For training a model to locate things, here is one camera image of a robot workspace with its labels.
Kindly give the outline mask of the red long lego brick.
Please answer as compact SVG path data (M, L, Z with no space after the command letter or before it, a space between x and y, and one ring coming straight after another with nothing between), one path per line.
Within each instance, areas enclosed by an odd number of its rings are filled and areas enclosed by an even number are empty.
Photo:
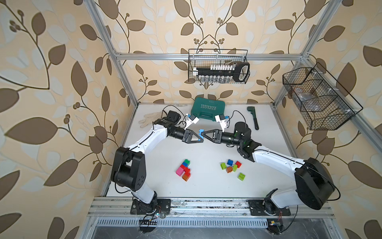
M188 167L184 166L183 164L180 167L185 174L190 175L190 169Z

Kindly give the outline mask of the pink lego brick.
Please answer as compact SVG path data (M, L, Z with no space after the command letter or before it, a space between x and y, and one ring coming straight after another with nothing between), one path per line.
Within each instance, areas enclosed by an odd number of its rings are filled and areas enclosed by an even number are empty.
M177 174L178 176L182 176L184 172L185 172L185 170L184 170L184 168L182 168L182 167L179 167L179 168L176 170L176 174Z

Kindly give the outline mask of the lime green small lego brick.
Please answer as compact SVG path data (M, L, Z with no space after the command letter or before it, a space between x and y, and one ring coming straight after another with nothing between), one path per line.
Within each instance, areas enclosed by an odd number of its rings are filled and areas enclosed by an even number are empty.
M243 174L243 173L239 173L239 175L238 175L237 178L238 178L240 181L244 181L245 177L246 177L245 174Z

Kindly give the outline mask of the blue long lego brick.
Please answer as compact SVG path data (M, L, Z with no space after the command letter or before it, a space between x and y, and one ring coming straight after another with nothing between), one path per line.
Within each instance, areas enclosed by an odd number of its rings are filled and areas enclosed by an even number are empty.
M200 136L201 140L204 140L204 136L202 135L203 132L204 132L203 129L200 129L200 130L199 130L199 136Z

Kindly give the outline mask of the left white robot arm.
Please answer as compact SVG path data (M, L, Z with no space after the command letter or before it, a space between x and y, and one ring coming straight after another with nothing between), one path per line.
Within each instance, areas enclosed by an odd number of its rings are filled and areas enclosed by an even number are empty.
M150 153L168 136L184 143L202 143L204 139L191 129L177 126L181 116L175 111L153 122L150 131L129 147L119 147L114 155L110 180L115 186L127 188L132 195L144 204L151 204L156 192L146 183L145 155Z

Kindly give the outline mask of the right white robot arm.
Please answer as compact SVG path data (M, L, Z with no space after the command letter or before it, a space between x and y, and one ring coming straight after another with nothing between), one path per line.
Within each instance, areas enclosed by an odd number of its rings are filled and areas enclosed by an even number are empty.
M267 194L262 203L266 214L274 215L280 209L298 205L320 210L337 191L330 175L318 160L303 160L272 151L254 141L251 133L248 125L240 121L235 124L233 133L213 129L203 131L201 135L213 143L236 146L244 159L267 165L293 180L293 186L284 190L276 188Z

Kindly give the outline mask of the green plastic tool case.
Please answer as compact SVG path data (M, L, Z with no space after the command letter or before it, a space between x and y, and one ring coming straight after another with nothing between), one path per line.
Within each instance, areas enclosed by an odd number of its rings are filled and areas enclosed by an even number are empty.
M216 121L217 115L223 115L225 110L225 102L218 100L209 100L198 97L195 99L191 109L191 115L199 119Z

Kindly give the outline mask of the green black wrench tool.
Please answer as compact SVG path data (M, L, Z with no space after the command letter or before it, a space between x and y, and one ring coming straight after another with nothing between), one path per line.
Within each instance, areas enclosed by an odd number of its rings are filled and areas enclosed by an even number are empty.
M247 107L247 111L251 113L253 121L254 121L254 127L255 130L259 130L259 125L257 121L257 116L256 116L256 109L255 107Z

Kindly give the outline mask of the black white socket tool set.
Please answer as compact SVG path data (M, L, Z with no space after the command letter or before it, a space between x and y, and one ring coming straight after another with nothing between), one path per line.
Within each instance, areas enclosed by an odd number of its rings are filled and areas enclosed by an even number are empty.
M250 64L234 62L232 65L194 67L191 76L202 83L245 84L250 77Z

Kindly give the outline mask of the small circuit board left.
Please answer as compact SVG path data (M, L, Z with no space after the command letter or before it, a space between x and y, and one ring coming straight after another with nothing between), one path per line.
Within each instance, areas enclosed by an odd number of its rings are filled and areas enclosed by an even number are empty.
M139 220L139 231L142 233L150 233L156 229L159 219L164 219L166 217L163 213L154 213L144 216Z

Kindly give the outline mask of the small circuit board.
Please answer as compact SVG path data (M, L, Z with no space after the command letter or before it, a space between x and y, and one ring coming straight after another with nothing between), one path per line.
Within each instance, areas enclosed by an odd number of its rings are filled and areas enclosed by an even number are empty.
M159 219L164 219L166 217L163 213L154 213L144 216L139 220L139 231L142 233L150 233L156 229Z
M284 224L282 220L267 220L267 231L272 235L280 235L284 229Z

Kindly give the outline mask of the plastic bag in basket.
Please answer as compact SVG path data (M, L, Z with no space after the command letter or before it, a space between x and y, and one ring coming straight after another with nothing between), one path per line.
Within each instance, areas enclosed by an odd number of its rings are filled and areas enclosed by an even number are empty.
M317 96L305 92L302 88L295 88L297 106L301 111L320 112L321 106Z

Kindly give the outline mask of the small circuit board right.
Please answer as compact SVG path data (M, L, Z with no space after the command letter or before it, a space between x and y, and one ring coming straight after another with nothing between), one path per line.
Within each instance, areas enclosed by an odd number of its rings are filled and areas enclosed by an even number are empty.
M267 220L267 231L272 235L280 235L284 229L284 224L282 220Z

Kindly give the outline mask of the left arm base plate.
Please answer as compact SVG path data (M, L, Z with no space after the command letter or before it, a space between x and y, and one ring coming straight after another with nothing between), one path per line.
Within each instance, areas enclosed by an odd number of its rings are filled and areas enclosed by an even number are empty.
M170 199L153 199L150 204L145 204L137 199L133 200L130 214L131 215L152 215L159 213L160 215L168 215L171 210Z

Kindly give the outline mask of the aluminium front rail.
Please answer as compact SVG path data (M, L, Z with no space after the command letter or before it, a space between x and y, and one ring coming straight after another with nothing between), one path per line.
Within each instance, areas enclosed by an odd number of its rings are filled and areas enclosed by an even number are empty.
M282 219L334 219L329 204L321 210L305 205L289 206L274 214L265 213L262 199L246 198L158 198L155 212L168 217L200 218L282 218ZM142 205L130 197L96 197L89 209L89 216L130 216L141 213Z

